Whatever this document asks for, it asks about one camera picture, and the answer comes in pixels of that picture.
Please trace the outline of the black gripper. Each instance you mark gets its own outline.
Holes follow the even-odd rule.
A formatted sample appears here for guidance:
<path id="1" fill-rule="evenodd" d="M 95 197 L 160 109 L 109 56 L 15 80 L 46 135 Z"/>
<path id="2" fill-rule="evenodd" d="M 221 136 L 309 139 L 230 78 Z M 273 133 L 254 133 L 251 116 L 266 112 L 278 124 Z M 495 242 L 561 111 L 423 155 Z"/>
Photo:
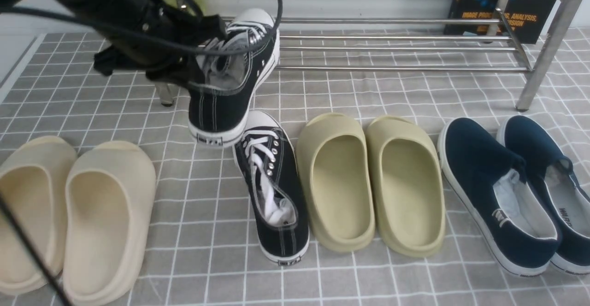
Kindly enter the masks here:
<path id="1" fill-rule="evenodd" d="M 193 16 L 164 0 L 146 0 L 128 35 L 107 35 L 110 46 L 95 54 L 94 70 L 106 77 L 143 71 L 153 82 L 204 90 L 208 75 L 195 49 L 226 37 L 220 16 Z"/>

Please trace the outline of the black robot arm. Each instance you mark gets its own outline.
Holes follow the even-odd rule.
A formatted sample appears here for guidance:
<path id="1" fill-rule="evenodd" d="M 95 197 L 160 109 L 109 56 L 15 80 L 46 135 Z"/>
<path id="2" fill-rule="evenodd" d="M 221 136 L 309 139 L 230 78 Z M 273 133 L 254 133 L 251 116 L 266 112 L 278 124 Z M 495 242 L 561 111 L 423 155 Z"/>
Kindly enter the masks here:
<path id="1" fill-rule="evenodd" d="M 95 54 L 94 70 L 143 71 L 152 82 L 204 90 L 198 46 L 225 37 L 219 16 L 183 11 L 165 0 L 1 0 L 1 12 L 85 25 L 110 46 Z"/>

